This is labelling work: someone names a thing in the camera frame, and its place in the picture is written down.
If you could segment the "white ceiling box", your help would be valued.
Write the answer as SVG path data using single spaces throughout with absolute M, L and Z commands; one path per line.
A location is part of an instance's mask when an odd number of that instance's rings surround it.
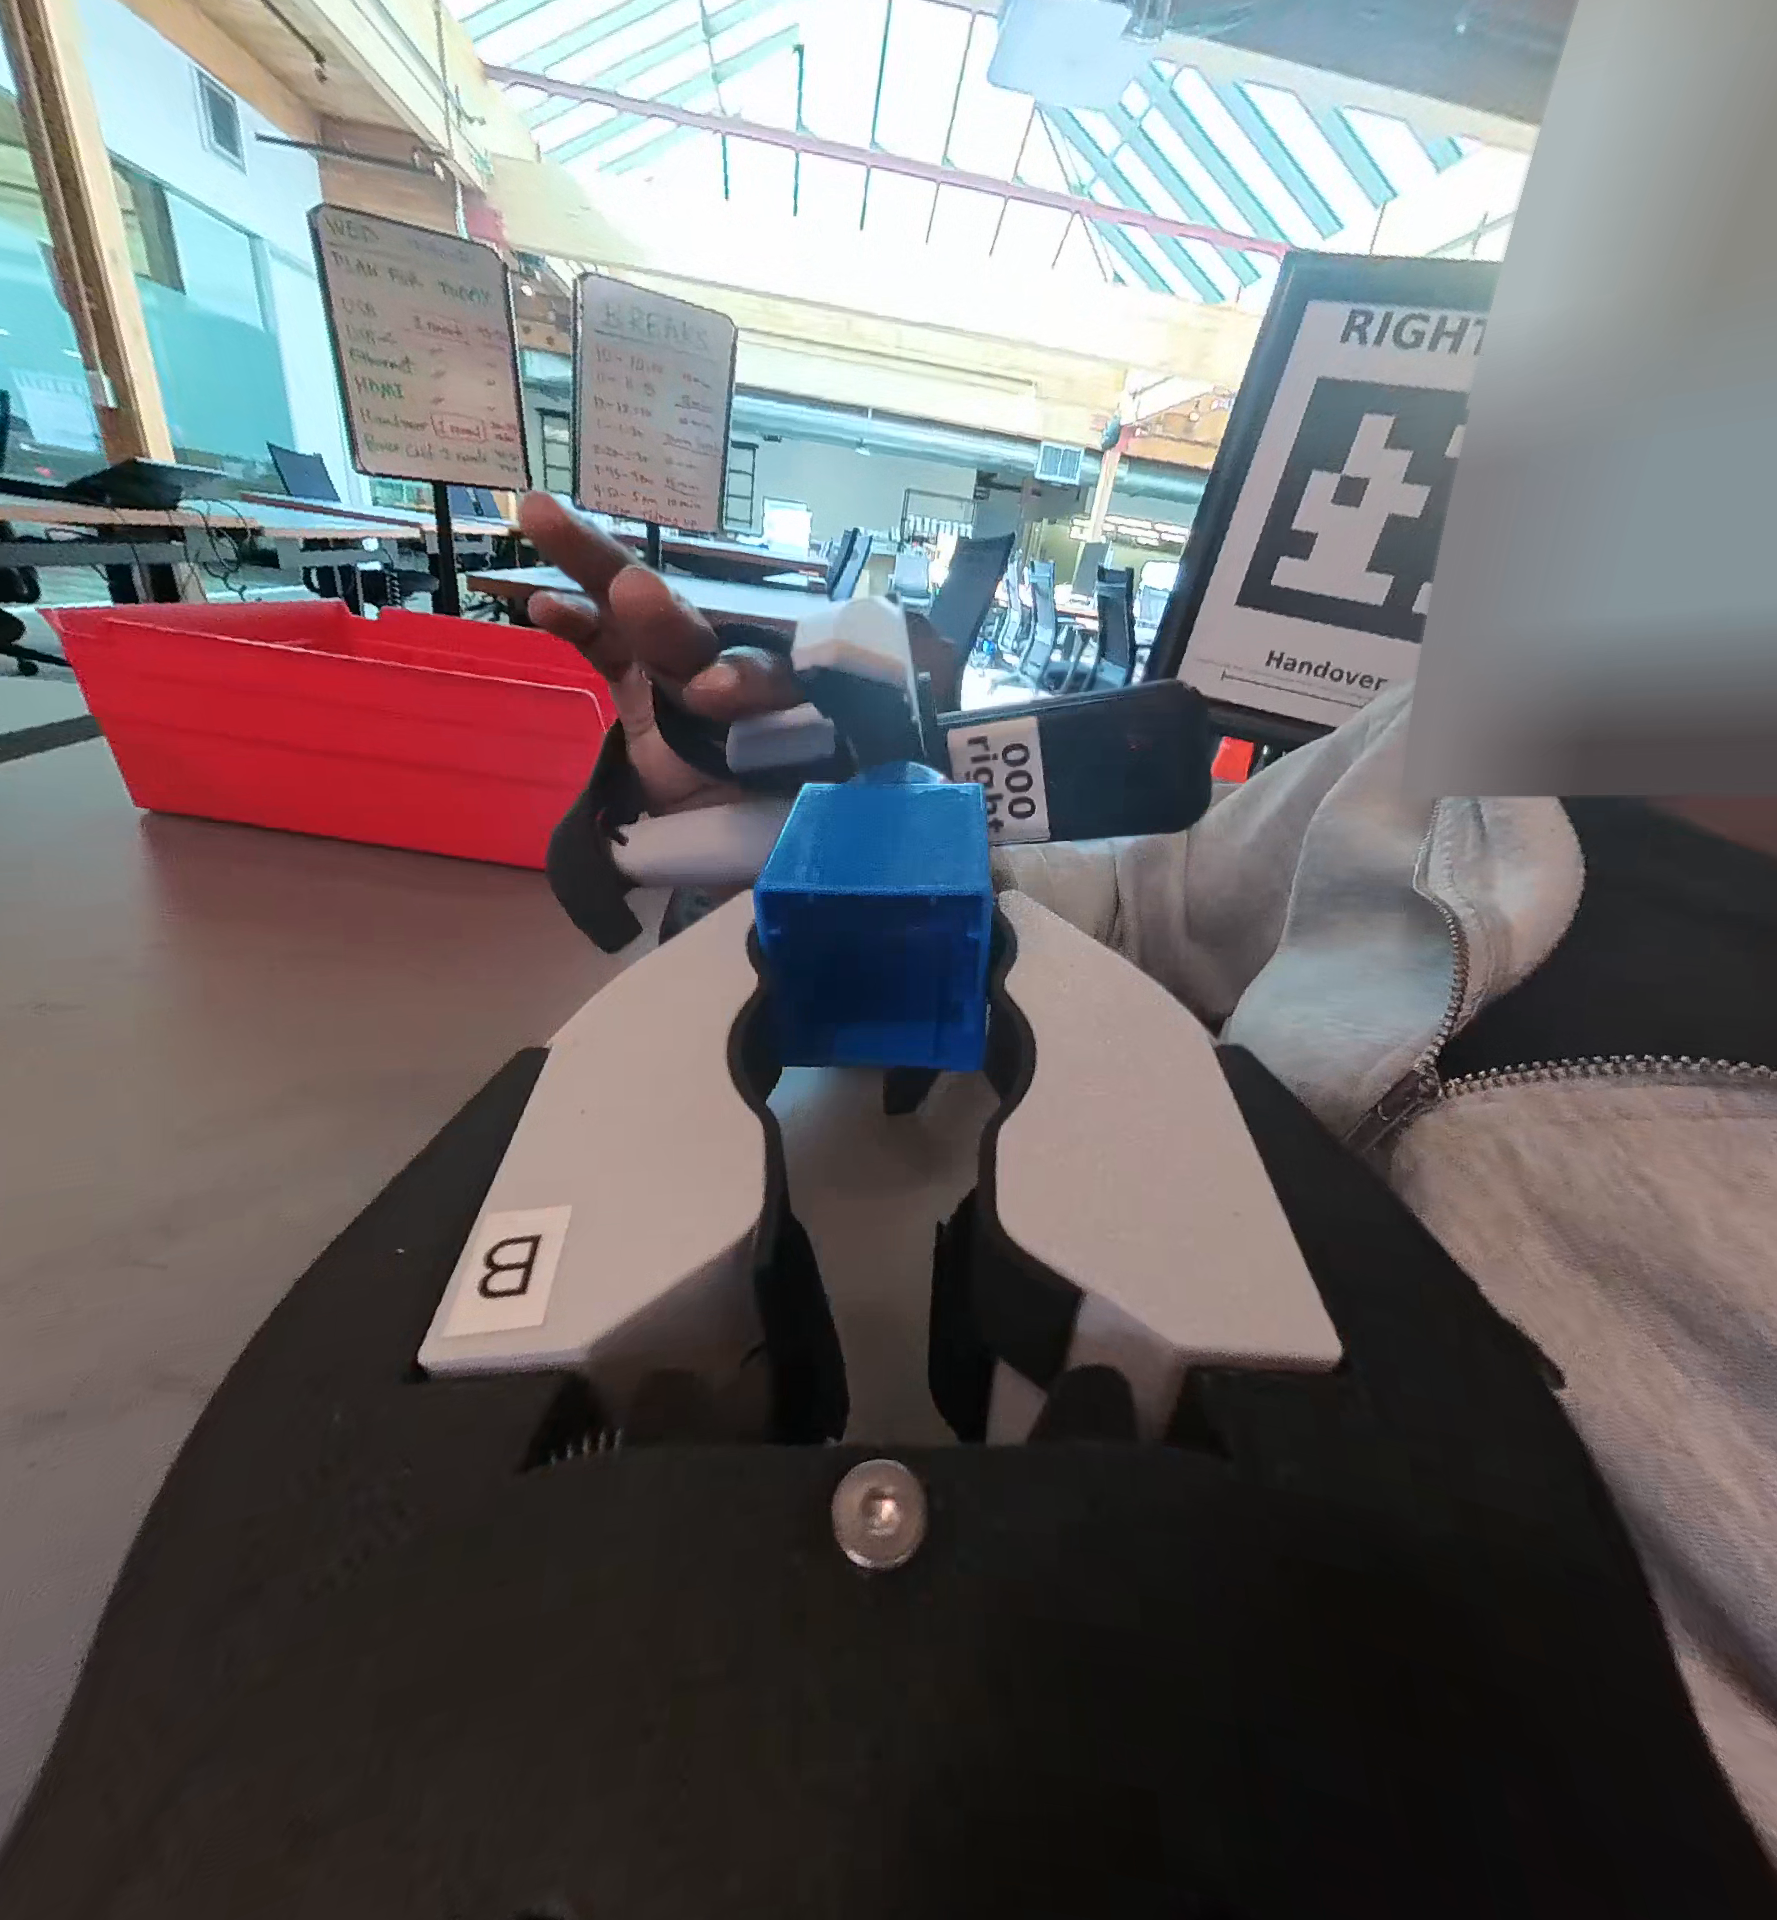
M 1040 108 L 1113 108 L 1152 56 L 1129 23 L 1116 1 L 1003 1 L 989 84 Z

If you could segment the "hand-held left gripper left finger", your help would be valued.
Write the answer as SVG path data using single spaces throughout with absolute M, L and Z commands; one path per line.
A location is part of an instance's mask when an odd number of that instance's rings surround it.
M 752 900 L 565 1022 L 419 1345 L 430 1378 L 732 1379 L 757 1355 L 766 1126 L 729 1065 Z

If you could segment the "person's black shirt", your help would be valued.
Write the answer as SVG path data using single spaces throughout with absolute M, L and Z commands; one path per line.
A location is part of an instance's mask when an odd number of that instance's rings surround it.
M 1641 801 L 1561 807 L 1585 869 L 1571 924 L 1465 1024 L 1440 1075 L 1637 1060 L 1777 1071 L 1777 858 Z

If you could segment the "person's right forearm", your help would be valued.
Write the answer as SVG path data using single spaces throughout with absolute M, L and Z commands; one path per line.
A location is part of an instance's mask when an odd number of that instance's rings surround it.
M 1214 1036 L 1229 995 L 1190 922 L 1193 832 L 1025 842 L 992 849 L 999 894 L 1022 894 L 1129 961 Z

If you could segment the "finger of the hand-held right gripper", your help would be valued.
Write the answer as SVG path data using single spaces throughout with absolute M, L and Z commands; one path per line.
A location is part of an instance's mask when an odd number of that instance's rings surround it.
M 819 602 L 797 623 L 797 679 L 842 674 L 869 684 L 916 677 L 905 608 L 886 597 Z
M 784 708 L 730 723 L 730 775 L 797 775 L 835 757 L 835 723 L 819 708 Z

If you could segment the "black white marker sign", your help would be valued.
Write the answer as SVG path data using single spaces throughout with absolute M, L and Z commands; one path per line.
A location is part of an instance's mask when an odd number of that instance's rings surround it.
M 1315 731 L 1414 679 L 1499 275 L 1283 258 L 1150 677 Z

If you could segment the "red plastic bin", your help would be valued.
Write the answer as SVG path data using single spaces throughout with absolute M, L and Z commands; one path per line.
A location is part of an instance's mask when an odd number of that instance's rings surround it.
M 137 810 L 539 869 L 611 728 L 535 631 L 333 600 L 47 610 Z

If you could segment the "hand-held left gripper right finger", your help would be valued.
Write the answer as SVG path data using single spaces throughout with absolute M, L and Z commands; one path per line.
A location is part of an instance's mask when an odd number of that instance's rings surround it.
M 989 1131 L 989 1211 L 1073 1287 L 1062 1352 L 1121 1373 L 1330 1373 L 1339 1335 L 1209 1031 L 1038 900 L 1007 892 L 1001 917 L 1019 1082 Z

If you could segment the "dark office chair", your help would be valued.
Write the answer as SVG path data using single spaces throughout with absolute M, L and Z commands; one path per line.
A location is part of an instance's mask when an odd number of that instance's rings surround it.
M 1015 536 L 965 537 L 925 611 L 911 617 L 911 657 L 927 677 L 937 711 L 960 708 L 961 677 L 995 608 Z

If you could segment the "person's right hand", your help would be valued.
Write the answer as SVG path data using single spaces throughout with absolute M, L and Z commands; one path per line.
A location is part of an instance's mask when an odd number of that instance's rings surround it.
M 517 520 L 540 559 L 571 580 L 571 592 L 532 593 L 524 615 L 578 648 L 607 681 L 647 810 L 674 814 L 739 803 L 736 785 L 711 780 L 667 744 L 655 695 L 726 727 L 798 702 L 787 660 L 719 637 L 667 578 L 555 495 L 526 492 Z

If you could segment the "blue cube with round knob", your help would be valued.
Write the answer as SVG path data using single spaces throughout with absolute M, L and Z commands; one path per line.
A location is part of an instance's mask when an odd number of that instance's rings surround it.
M 753 882 L 784 1069 L 981 1069 L 995 885 L 987 803 L 899 761 L 805 783 Z

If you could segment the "wooden pillar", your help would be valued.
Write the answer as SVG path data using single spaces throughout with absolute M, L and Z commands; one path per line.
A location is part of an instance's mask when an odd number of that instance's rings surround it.
M 73 1 L 0 1 L 0 35 L 39 203 L 105 448 L 169 462 L 155 357 Z

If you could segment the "grey board on stand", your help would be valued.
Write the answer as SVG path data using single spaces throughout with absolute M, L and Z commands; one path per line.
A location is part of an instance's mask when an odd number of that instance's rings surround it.
M 574 288 L 571 497 L 600 516 L 722 527 L 736 325 L 605 271 Z
M 357 470 L 524 490 L 531 458 L 503 258 L 342 205 L 315 205 L 307 228 Z

